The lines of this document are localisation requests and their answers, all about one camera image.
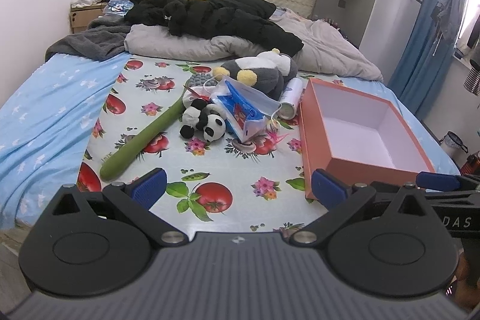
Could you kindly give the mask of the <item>small panda plush toy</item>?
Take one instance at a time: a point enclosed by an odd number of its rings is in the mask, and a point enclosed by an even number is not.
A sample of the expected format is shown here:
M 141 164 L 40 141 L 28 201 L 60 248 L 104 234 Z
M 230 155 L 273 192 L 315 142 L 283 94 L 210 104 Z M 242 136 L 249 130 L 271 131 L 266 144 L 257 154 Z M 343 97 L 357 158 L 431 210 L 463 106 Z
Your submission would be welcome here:
M 203 99 L 193 100 L 181 119 L 180 135 L 186 140 L 192 139 L 198 133 L 202 134 L 205 141 L 211 143 L 222 138 L 226 132 L 225 110 Z

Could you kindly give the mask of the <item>blue tissue pack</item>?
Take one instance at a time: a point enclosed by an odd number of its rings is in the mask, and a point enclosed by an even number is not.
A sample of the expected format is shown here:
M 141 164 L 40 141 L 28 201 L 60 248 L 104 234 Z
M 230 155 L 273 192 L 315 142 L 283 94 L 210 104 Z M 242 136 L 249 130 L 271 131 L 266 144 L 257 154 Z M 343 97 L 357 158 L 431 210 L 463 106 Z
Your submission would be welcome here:
M 225 110 L 229 128 L 241 142 L 245 142 L 265 128 L 266 117 L 230 84 L 227 86 L 229 91 L 221 92 L 216 85 L 211 100 Z

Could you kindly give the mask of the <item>small trash bin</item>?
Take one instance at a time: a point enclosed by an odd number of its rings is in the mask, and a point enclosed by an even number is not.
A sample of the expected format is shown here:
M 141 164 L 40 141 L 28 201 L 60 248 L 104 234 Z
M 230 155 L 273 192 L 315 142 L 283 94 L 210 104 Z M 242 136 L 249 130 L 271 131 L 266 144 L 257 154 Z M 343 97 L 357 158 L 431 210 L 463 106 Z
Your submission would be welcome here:
M 452 131 L 448 131 L 445 134 L 445 136 L 439 141 L 439 145 L 452 160 L 469 152 L 468 147 L 464 144 L 462 139 Z

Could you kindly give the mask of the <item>green plush toothbrush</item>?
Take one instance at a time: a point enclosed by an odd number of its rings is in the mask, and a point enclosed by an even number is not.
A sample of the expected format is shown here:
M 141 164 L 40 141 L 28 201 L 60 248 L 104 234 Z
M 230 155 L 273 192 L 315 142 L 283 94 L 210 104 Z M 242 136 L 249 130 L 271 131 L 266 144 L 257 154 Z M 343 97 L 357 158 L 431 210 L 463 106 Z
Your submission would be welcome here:
M 185 82 L 184 89 L 180 97 L 160 115 L 152 123 L 137 133 L 131 140 L 127 141 L 120 149 L 110 156 L 101 166 L 99 177 L 103 182 L 112 182 L 120 177 L 129 166 L 137 159 L 137 156 L 149 145 L 151 140 L 156 138 L 160 133 L 166 131 L 173 125 L 184 113 L 184 95 L 187 90 L 192 87 L 199 87 L 200 79 L 205 84 L 211 79 L 211 73 L 193 74 L 190 79 Z

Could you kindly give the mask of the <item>orange cardboard box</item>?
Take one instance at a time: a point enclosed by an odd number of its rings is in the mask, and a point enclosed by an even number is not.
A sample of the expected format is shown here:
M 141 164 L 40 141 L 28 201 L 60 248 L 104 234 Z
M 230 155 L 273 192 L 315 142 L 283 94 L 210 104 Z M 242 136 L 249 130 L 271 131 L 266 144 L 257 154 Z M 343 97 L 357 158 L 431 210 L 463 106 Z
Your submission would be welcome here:
M 309 199 L 315 198 L 312 175 L 317 169 L 348 185 L 401 185 L 414 181 L 421 171 L 434 171 L 413 131 L 386 99 L 311 78 L 298 112 Z

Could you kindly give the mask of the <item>floral plastic table cover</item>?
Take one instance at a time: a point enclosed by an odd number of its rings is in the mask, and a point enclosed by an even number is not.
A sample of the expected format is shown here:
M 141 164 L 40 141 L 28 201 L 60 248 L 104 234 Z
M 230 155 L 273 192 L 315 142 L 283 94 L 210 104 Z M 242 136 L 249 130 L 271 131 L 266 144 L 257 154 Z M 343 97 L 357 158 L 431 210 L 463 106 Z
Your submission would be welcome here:
M 77 184 L 105 186 L 103 163 L 138 132 L 190 94 L 187 82 L 212 84 L 199 62 L 134 57 L 118 75 L 94 125 Z M 281 120 L 247 142 L 225 133 L 182 137 L 182 121 L 163 130 L 135 157 L 120 180 L 131 183 L 160 167 L 167 188 L 151 210 L 187 235 L 197 232 L 280 232 L 291 235 L 326 211 L 305 195 L 303 143 L 297 119 Z

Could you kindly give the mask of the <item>white spray can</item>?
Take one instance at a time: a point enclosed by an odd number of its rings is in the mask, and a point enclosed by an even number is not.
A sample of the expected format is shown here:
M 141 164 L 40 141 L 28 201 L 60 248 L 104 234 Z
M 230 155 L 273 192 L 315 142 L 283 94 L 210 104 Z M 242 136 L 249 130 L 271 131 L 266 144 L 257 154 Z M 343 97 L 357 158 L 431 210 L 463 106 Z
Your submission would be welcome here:
M 287 83 L 279 99 L 279 118 L 290 120 L 295 117 L 303 91 L 304 83 L 300 78 L 295 77 Z

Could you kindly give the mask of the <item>light blue bed sheet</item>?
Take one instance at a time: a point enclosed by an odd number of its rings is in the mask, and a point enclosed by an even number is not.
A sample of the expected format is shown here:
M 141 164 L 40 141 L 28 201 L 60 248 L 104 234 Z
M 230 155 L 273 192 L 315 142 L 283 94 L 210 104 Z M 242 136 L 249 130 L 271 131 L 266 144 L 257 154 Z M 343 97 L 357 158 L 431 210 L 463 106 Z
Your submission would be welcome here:
M 1 229 L 32 226 L 76 181 L 103 103 L 130 59 L 55 54 L 1 108 Z

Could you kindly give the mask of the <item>red packet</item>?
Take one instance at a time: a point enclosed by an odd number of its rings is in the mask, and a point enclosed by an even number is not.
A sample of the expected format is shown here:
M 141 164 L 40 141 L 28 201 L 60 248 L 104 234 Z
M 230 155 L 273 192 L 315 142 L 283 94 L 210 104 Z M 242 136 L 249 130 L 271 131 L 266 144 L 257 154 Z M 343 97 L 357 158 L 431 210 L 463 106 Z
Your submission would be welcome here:
M 185 89 L 185 92 L 184 92 L 182 101 L 185 107 L 188 107 L 191 104 L 191 102 L 195 99 L 203 99 L 204 101 L 210 101 L 210 94 L 202 85 L 200 86 L 184 85 L 184 89 Z

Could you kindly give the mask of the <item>large penguin plush toy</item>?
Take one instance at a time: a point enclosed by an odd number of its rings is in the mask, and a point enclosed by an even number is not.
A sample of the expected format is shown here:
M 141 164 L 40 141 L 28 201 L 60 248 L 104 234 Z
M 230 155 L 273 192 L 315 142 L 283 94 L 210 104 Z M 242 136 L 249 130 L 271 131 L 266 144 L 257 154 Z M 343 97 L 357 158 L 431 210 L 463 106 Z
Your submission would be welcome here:
M 212 69 L 212 76 L 216 80 L 228 76 L 274 100 L 281 97 L 284 87 L 297 73 L 295 61 L 279 49 L 264 51 L 253 57 L 228 60 Z

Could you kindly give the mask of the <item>grey duvet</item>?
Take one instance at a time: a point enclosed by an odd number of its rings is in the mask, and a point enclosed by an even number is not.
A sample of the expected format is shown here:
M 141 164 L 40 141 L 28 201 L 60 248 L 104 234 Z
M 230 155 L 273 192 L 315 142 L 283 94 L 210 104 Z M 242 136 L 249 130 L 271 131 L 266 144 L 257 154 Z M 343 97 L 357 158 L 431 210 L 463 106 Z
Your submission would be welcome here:
M 300 71 L 383 81 L 380 69 L 326 21 L 306 19 L 290 9 L 276 10 L 271 21 L 304 43 L 301 51 L 292 57 Z M 175 37 L 166 27 L 145 24 L 131 27 L 124 46 L 130 54 L 192 62 L 256 56 L 265 51 L 240 37 Z

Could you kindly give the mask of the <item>dark grey blanket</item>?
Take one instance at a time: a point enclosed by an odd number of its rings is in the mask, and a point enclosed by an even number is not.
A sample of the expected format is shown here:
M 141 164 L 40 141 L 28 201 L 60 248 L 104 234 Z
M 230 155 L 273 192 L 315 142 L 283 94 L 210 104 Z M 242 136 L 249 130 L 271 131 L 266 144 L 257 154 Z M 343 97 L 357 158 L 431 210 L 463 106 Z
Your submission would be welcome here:
M 55 54 L 68 54 L 103 62 L 125 51 L 124 39 L 131 25 L 118 15 L 92 20 L 87 29 L 57 40 L 45 53 L 45 62 Z

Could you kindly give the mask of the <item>cardboard box nightstand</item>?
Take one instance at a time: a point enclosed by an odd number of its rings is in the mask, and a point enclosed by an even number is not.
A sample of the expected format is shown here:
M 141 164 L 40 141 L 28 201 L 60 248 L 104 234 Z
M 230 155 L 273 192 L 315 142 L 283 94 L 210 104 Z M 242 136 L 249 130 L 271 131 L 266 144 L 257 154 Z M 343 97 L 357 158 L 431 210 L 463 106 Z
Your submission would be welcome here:
M 85 31 L 92 20 L 103 15 L 106 5 L 106 3 L 97 3 L 88 7 L 71 7 L 69 12 L 71 33 Z

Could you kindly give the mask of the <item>blue patterned item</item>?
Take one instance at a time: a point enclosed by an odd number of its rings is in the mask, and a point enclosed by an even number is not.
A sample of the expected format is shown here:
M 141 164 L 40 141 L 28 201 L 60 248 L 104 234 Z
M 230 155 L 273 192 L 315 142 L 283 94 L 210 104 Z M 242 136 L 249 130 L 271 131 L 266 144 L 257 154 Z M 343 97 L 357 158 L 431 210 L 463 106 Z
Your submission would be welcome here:
M 103 14 L 124 17 L 133 7 L 134 3 L 129 0 L 110 0 L 103 8 Z

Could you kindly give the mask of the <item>black jacket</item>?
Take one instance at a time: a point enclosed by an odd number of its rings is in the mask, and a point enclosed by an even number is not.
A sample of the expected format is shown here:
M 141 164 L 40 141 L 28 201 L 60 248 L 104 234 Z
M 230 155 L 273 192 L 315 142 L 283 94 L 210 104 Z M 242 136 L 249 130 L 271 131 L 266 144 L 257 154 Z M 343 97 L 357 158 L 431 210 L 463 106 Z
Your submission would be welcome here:
M 264 49 L 279 49 L 291 57 L 304 47 L 295 34 L 270 20 L 277 7 L 265 0 L 126 0 L 131 25 L 163 26 L 176 37 L 185 34 L 212 39 L 240 37 Z

